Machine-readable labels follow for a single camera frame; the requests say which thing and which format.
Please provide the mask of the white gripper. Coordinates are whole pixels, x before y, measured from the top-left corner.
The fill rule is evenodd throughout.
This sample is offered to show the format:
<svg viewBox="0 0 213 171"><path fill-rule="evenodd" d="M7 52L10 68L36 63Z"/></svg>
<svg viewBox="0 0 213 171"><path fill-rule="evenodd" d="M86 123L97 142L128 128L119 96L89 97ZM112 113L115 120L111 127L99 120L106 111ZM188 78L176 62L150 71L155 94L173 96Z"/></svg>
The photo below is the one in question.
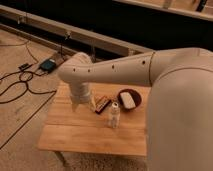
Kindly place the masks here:
<svg viewBox="0 0 213 171"><path fill-rule="evenodd" d="M72 111L76 112L79 103L87 103L89 101L89 108L91 111L96 110L96 103L94 97L91 97L90 87L88 83L70 84L70 98L72 102Z"/></svg>

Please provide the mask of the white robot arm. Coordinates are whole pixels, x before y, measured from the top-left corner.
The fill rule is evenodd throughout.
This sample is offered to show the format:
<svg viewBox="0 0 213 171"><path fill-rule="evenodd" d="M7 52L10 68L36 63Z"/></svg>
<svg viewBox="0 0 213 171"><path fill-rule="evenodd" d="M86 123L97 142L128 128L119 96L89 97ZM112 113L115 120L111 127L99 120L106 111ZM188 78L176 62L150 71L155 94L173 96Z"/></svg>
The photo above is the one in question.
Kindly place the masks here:
<svg viewBox="0 0 213 171"><path fill-rule="evenodd" d="M145 86L148 171L213 171L213 52L159 50L94 63L78 52L59 78L80 104L91 83Z"/></svg>

